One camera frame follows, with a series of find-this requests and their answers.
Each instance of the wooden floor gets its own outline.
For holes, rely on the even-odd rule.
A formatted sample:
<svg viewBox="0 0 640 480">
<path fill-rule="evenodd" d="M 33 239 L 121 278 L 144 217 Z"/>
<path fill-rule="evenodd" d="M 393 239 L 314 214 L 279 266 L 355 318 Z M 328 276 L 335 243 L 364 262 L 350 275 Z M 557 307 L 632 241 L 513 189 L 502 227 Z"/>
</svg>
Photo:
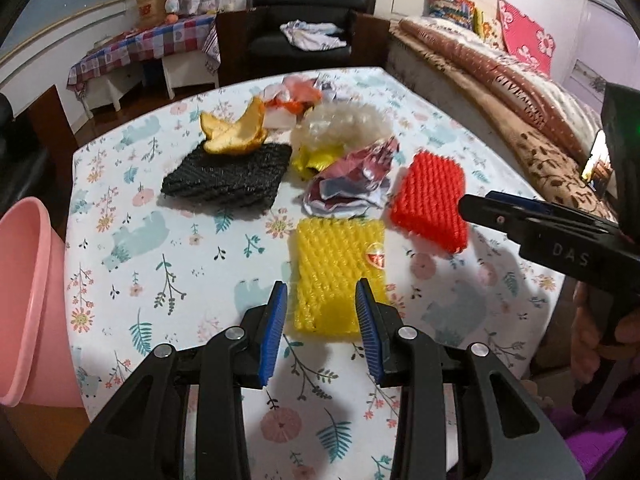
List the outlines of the wooden floor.
<svg viewBox="0 0 640 480">
<path fill-rule="evenodd" d="M 213 85 L 178 88 L 175 89 L 174 101 L 211 89 Z M 147 88 L 136 87 L 121 99 L 122 109 L 119 112 L 116 112 L 113 106 L 93 110 L 94 118 L 76 133 L 78 145 L 84 146 L 121 124 L 171 102 L 162 83 Z M 4 412 L 31 456 L 52 478 L 55 478 L 60 465 L 89 425 L 83 408 L 50 408 L 19 404 L 15 408 L 4 408 Z"/>
<path fill-rule="evenodd" d="M 112 105 L 92 110 L 94 118 L 89 119 L 89 121 L 76 132 L 78 145 L 84 146 L 91 140 L 117 128 L 121 124 L 128 123 L 140 117 L 140 115 L 157 110 L 172 102 L 213 89 L 214 86 L 212 84 L 176 88 L 175 99 L 171 101 L 167 97 L 164 81 L 146 88 L 143 88 L 142 85 L 136 86 L 120 100 L 121 109 L 119 112 L 115 111 Z"/>
</svg>

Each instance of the bed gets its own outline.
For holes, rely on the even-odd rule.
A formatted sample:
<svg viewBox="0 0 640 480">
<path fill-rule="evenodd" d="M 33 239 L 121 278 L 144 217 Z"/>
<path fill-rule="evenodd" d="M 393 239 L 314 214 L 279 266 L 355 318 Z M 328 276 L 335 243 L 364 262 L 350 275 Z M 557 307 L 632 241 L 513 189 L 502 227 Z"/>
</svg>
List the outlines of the bed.
<svg viewBox="0 0 640 480">
<path fill-rule="evenodd" d="M 497 15 L 498 0 L 472 1 L 485 16 Z M 533 126 L 537 123 L 517 114 L 513 105 L 508 107 L 504 98 L 471 76 L 471 70 L 436 52 L 415 34 L 416 27 L 407 27 L 408 17 L 425 14 L 427 5 L 427 0 L 376 0 L 375 14 L 392 20 L 386 70 L 473 131 L 546 200 L 613 219 L 608 205 L 580 179 L 584 149 L 558 146 Z"/>
</svg>

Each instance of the purple cloth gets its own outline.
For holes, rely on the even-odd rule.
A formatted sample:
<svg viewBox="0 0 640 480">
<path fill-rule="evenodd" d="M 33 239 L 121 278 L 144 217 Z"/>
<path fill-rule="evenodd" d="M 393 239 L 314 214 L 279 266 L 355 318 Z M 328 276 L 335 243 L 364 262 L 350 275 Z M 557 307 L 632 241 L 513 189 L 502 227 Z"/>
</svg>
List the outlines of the purple cloth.
<svg viewBox="0 0 640 480">
<path fill-rule="evenodd" d="M 587 479 L 593 478 L 626 437 L 640 423 L 640 381 L 620 387 L 606 414 L 589 422 L 570 408 L 556 408 L 547 415 L 580 463 Z"/>
</svg>

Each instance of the pillow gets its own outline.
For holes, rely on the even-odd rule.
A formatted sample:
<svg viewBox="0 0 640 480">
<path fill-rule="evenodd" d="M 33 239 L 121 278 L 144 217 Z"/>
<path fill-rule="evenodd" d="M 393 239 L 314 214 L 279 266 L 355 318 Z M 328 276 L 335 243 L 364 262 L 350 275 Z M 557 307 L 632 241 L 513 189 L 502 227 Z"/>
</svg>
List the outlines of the pillow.
<svg viewBox="0 0 640 480">
<path fill-rule="evenodd" d="M 471 0 L 429 0 L 429 15 L 474 30 L 476 4 Z"/>
<path fill-rule="evenodd" d="M 478 35 L 468 28 L 461 27 L 455 23 L 450 22 L 449 20 L 444 20 L 442 18 L 432 18 L 431 16 L 422 16 L 420 18 L 405 18 L 414 23 L 418 23 L 419 25 L 425 25 L 427 27 L 434 27 L 438 30 L 446 30 L 447 32 L 454 32 L 455 34 L 459 34 L 463 36 L 467 41 L 478 42 Z"/>
<path fill-rule="evenodd" d="M 485 45 L 505 51 L 500 20 L 492 18 L 488 22 L 482 22 L 482 35 L 480 37 Z"/>
<path fill-rule="evenodd" d="M 484 20 L 484 12 L 477 7 L 474 13 L 474 32 L 485 45 L 505 51 L 500 21 L 494 18 L 486 22 Z"/>
<path fill-rule="evenodd" d="M 545 29 L 505 0 L 498 12 L 507 52 L 535 70 L 549 75 L 556 42 Z"/>
</svg>

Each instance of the floral tablecloth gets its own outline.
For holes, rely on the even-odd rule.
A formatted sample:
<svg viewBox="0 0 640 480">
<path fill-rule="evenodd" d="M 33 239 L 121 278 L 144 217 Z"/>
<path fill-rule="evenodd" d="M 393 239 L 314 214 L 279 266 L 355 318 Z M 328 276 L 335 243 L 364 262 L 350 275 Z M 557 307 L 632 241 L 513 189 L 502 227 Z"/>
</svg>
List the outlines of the floral tablecloth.
<svg viewBox="0 0 640 480">
<path fill-rule="evenodd" d="M 495 189 L 536 196 L 469 131 L 382 70 L 326 70 L 321 75 L 392 121 L 401 147 L 391 172 L 396 183 L 414 153 L 426 149 L 462 165 L 468 192 L 484 195 Z M 237 323 L 250 306 L 263 304 L 275 280 L 295 281 L 291 234 L 303 217 L 303 187 L 291 172 L 273 208 L 259 218 L 194 207 L 159 192 L 165 174 L 203 138 L 201 110 L 233 120 L 252 94 L 280 80 L 229 86 L 160 108 L 75 154 L 65 299 L 73 361 L 90 418 L 154 346 L 201 345 Z M 270 137 L 273 142 L 288 139 L 288 132 Z M 388 301 L 405 323 L 439 342 L 461 348 L 487 343 L 519 376 L 546 329 L 562 276 L 521 260 L 516 245 L 502 234 L 470 229 L 469 247 L 462 254 L 445 254 L 387 229 Z M 290 297 L 290 309 L 294 304 Z M 268 387 L 243 394 L 253 478 L 388 478 L 399 392 L 373 383 L 358 343 L 305 340 L 286 330 Z M 446 398 L 447 461 L 452 465 L 457 449 L 450 391 Z M 187 477 L 193 475 L 195 401 L 193 389 Z M 325 434 L 350 438 L 336 442 Z"/>
</svg>

